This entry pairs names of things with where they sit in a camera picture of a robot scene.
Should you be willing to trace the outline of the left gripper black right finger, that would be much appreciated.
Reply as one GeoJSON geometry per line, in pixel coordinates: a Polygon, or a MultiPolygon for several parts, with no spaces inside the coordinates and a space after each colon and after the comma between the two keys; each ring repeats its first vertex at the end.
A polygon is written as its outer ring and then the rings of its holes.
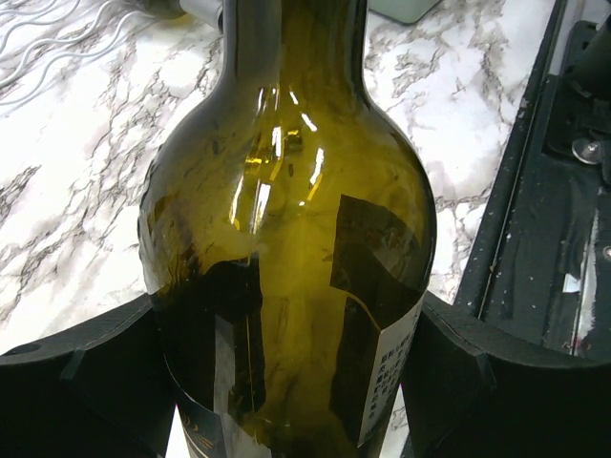
{"type": "Polygon", "coordinates": [[[527,343],[428,293],[401,378],[415,457],[607,457],[610,365],[527,343]]]}

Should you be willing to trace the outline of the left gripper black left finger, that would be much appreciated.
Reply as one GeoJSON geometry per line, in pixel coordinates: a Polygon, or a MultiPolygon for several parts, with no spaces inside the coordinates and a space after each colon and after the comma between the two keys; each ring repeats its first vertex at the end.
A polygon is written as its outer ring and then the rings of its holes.
{"type": "Polygon", "coordinates": [[[174,409],[145,295],[1,357],[4,457],[162,457],[174,409]]]}

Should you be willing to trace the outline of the green bottle silver neck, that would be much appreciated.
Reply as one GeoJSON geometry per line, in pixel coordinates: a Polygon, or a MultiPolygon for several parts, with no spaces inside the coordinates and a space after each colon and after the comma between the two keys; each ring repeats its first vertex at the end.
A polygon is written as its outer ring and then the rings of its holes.
{"type": "Polygon", "coordinates": [[[190,14],[223,32],[222,1],[219,0],[125,0],[124,4],[162,19],[190,14]]]}

